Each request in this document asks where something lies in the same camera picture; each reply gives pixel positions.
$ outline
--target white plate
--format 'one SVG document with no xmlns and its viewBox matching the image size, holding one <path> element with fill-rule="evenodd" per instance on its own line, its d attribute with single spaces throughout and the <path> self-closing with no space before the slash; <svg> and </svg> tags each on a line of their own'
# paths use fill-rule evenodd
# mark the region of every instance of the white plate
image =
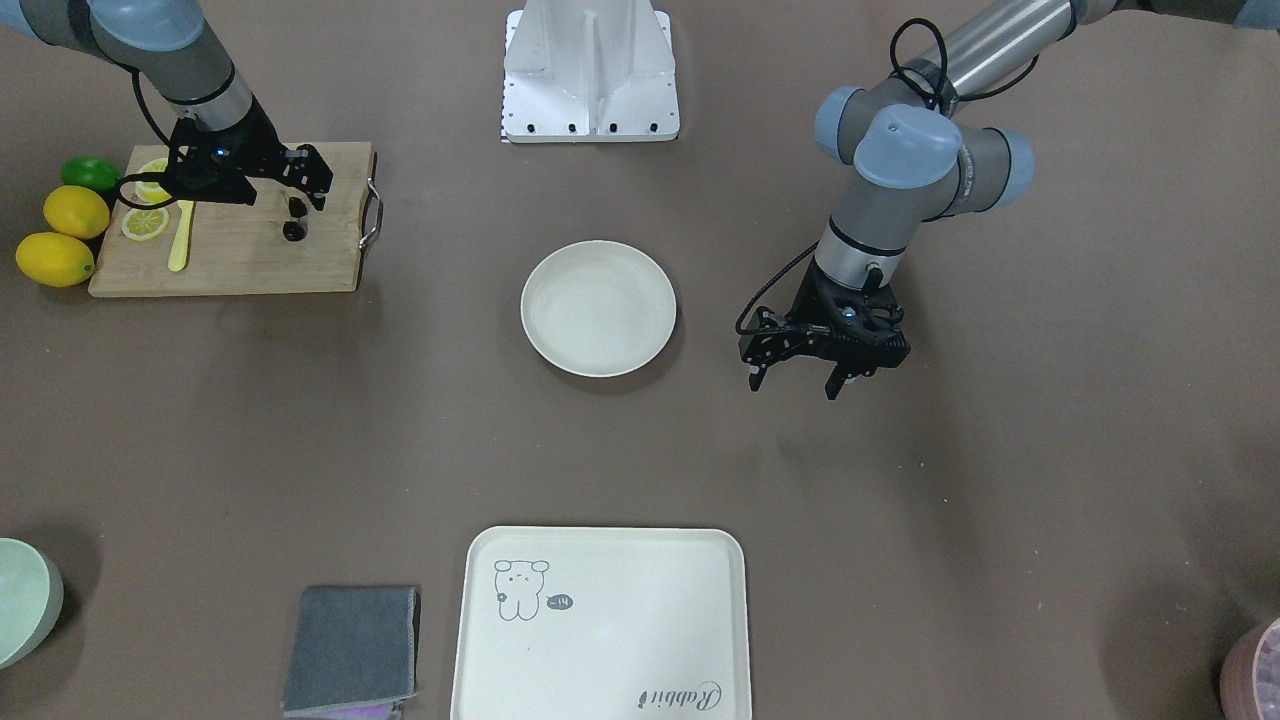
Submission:
<svg viewBox="0 0 1280 720">
<path fill-rule="evenodd" d="M 635 247 L 588 240 L 548 255 L 520 296 L 534 348 L 577 375 L 609 378 L 653 360 L 676 327 L 676 291 Z"/>
<path fill-rule="evenodd" d="M 451 717 L 749 720 L 737 541 L 703 529 L 480 533 Z"/>
</svg>

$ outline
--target black cable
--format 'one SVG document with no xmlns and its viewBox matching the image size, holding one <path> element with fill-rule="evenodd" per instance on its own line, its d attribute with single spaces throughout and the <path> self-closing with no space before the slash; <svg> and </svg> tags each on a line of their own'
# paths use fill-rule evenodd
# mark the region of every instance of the black cable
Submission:
<svg viewBox="0 0 1280 720">
<path fill-rule="evenodd" d="M 908 29 L 916 26 L 928 29 L 929 33 L 933 36 L 933 42 L 938 47 L 938 78 L 929 82 L 932 92 L 920 87 L 920 83 L 908 77 L 906 70 L 909 68 L 904 67 L 902 63 L 899 61 L 897 59 L 897 42 L 902 38 L 902 35 Z M 911 18 L 905 23 L 902 23 L 902 26 L 897 28 L 897 32 L 893 33 L 893 38 L 890 40 L 888 60 L 893 65 L 893 77 L 902 81 L 902 83 L 906 85 L 909 88 L 911 88 L 913 92 L 919 95 L 920 100 L 924 100 L 925 108 L 928 108 L 929 110 L 938 110 L 940 113 L 945 110 L 947 100 L 943 92 L 946 91 L 946 86 L 950 82 L 950 79 L 947 78 L 948 58 L 947 58 L 947 42 L 946 38 L 943 38 L 942 31 L 938 28 L 938 26 L 936 26 L 934 23 L 932 23 L 925 18 Z M 995 90 L 988 90 L 986 92 L 975 92 L 973 95 L 957 95 L 951 102 L 973 102 L 974 100 L 986 100 L 988 97 L 995 97 L 996 95 L 1005 92 L 1006 90 L 1014 87 L 1015 85 L 1025 79 L 1027 76 L 1029 76 L 1032 70 L 1036 69 L 1036 64 L 1038 61 L 1039 61 L 1039 55 L 1036 55 L 1034 58 L 1032 58 L 1030 63 L 1028 63 L 1027 68 L 1018 74 L 1018 77 Z"/>
<path fill-rule="evenodd" d="M 973 102 L 974 100 L 986 100 L 988 97 L 995 97 L 995 96 L 1000 95 L 1001 92 L 1009 90 L 1010 87 L 1012 87 L 1012 86 L 1023 82 L 1023 79 L 1025 79 L 1027 76 L 1032 74 L 1032 70 L 1036 69 L 1036 64 L 1037 63 L 1039 63 L 1039 55 L 1036 55 L 1034 58 L 1032 58 L 1032 61 L 1027 63 L 1027 69 L 1024 69 L 1023 72 L 1018 73 L 1018 77 L 1015 77 L 1014 79 L 1006 82 L 1005 85 L 1002 85 L 1000 87 L 997 87 L 996 90 L 988 90 L 986 92 L 977 92 L 974 95 L 959 95 L 959 96 L 956 96 L 956 102 Z"/>
<path fill-rule="evenodd" d="M 778 274 L 776 274 L 772 278 L 769 278 L 769 282 L 764 283 L 764 287 L 762 287 L 759 292 L 756 292 L 754 296 L 751 296 L 751 301 L 746 304 L 746 307 L 742 309 L 742 314 L 737 316 L 737 323 L 733 324 L 733 329 L 737 331 L 737 334 L 744 334 L 744 336 L 745 334 L 772 334 L 772 333 L 778 333 L 778 332 L 786 332 L 786 331 L 781 331 L 781 329 L 755 329 L 755 331 L 749 331 L 749 329 L 746 329 L 746 328 L 742 327 L 742 322 L 746 320 L 746 316 L 751 314 L 751 307 L 755 307 L 755 304 L 760 300 L 760 297 L 764 297 L 764 293 L 768 292 L 769 288 L 773 287 L 774 283 L 777 283 L 778 281 L 782 279 L 782 275 L 786 275 L 787 273 L 790 273 L 792 268 L 795 268 L 796 265 L 799 265 L 801 260 L 804 260 L 805 258 L 808 258 L 809 254 L 813 252 L 817 249 L 818 249 L 818 243 L 817 242 L 813 243 L 813 245 L 810 245 L 809 247 L 806 247 L 804 252 L 801 252 L 800 255 L 796 255 L 790 263 L 786 264 L 785 268 L 782 268 L 781 270 L 778 270 Z"/>
<path fill-rule="evenodd" d="M 122 67 L 129 70 L 129 76 L 133 77 L 133 99 L 138 101 L 138 109 L 142 110 L 142 118 L 147 120 L 148 126 L 151 126 L 151 132 L 156 133 L 160 142 L 163 142 L 165 147 L 173 150 L 173 141 L 170 141 L 169 136 L 160 129 L 160 124 L 156 123 L 156 119 L 151 117 L 151 110 L 147 108 L 147 99 L 142 96 L 142 70 L 127 65 Z"/>
<path fill-rule="evenodd" d="M 940 77 L 937 79 L 929 81 L 929 86 L 932 87 L 933 92 L 924 90 L 923 87 L 920 87 L 920 83 L 906 77 L 906 68 L 897 59 L 897 42 L 902 40 L 902 35 L 906 31 L 916 26 L 928 29 L 929 33 L 933 35 L 933 42 L 938 46 Z M 928 108 L 929 110 L 938 108 L 938 105 L 942 102 L 942 91 L 946 88 L 945 83 L 947 82 L 947 42 L 942 37 L 942 29 L 938 28 L 938 26 L 933 24 L 933 22 L 925 18 L 911 18 L 905 23 L 902 23 L 897 28 L 897 32 L 893 33 L 893 38 L 888 41 L 888 61 L 892 63 L 893 65 L 893 77 L 902 81 L 916 95 L 919 95 L 920 100 L 924 100 L 925 108 Z"/>
<path fill-rule="evenodd" d="M 163 177 L 164 173 L 133 173 L 131 176 L 124 176 L 123 178 L 115 181 L 115 197 L 122 204 L 124 204 L 128 208 L 133 208 L 134 210 L 157 210 L 160 208 L 173 205 L 174 202 L 178 201 L 178 199 L 172 195 L 169 196 L 168 200 L 163 200 L 154 205 L 138 205 L 137 202 L 129 200 L 123 192 L 124 186 L 131 182 L 159 182 L 160 178 Z"/>
</svg>

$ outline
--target wooden cutting board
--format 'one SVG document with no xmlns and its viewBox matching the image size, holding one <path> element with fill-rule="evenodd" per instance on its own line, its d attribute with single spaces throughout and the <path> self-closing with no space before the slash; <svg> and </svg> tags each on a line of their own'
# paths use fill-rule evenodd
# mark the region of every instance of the wooden cutting board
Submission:
<svg viewBox="0 0 1280 720">
<path fill-rule="evenodd" d="M 189 259 L 186 269 L 173 273 L 168 263 L 182 213 L 178 205 L 169 205 L 170 220 L 164 233 L 136 242 L 120 232 L 120 220 L 129 208 L 116 202 L 102 237 L 97 272 L 88 283 L 90 295 L 157 297 L 356 290 L 374 149 L 367 142 L 314 145 L 334 178 L 324 211 L 308 206 L 305 240 L 289 242 L 282 234 L 289 220 L 283 186 L 252 178 L 257 188 L 255 205 L 195 204 Z M 137 172 L 165 154 L 160 145 L 137 146 L 128 172 Z"/>
</svg>

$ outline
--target blue joint cap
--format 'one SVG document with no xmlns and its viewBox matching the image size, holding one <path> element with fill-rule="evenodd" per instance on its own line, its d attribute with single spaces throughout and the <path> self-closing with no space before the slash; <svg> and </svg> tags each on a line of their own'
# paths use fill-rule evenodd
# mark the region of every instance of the blue joint cap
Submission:
<svg viewBox="0 0 1280 720">
<path fill-rule="evenodd" d="M 93 19 L 120 42 L 150 53 L 172 53 L 205 31 L 198 0 L 90 0 Z"/>
<path fill-rule="evenodd" d="M 1235 27 L 1280 29 L 1280 0 L 1249 0 L 1235 15 Z"/>
<path fill-rule="evenodd" d="M 1032 179 L 1036 177 L 1036 152 L 1032 150 L 1032 143 L 1016 132 L 1004 128 L 991 129 L 1004 136 L 1005 143 L 1009 145 L 1009 181 L 1005 182 L 1005 192 L 1000 200 L 988 208 L 995 210 L 1018 200 L 1032 186 Z"/>
<path fill-rule="evenodd" d="M 963 146 L 960 128 L 943 115 L 890 105 L 872 119 L 854 151 L 854 167 L 881 187 L 913 190 L 947 177 Z"/>
<path fill-rule="evenodd" d="M 818 141 L 818 146 L 841 163 L 845 160 L 840 156 L 840 118 L 844 117 L 849 100 L 861 91 L 863 88 L 854 86 L 832 91 L 818 106 L 818 115 L 813 119 L 813 137 Z"/>
<path fill-rule="evenodd" d="M 18 0 L 0 0 L 0 24 L 9 26 L 26 36 L 36 37 L 36 32 L 31 29 L 31 23 L 22 13 Z"/>
</svg>

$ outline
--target green bowl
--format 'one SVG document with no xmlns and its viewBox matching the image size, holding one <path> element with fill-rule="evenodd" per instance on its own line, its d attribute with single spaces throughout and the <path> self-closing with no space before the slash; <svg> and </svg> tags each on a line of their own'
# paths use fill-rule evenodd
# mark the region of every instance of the green bowl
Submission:
<svg viewBox="0 0 1280 720">
<path fill-rule="evenodd" d="M 45 553 L 0 538 L 0 669 L 19 661 L 54 629 L 63 578 Z"/>
</svg>

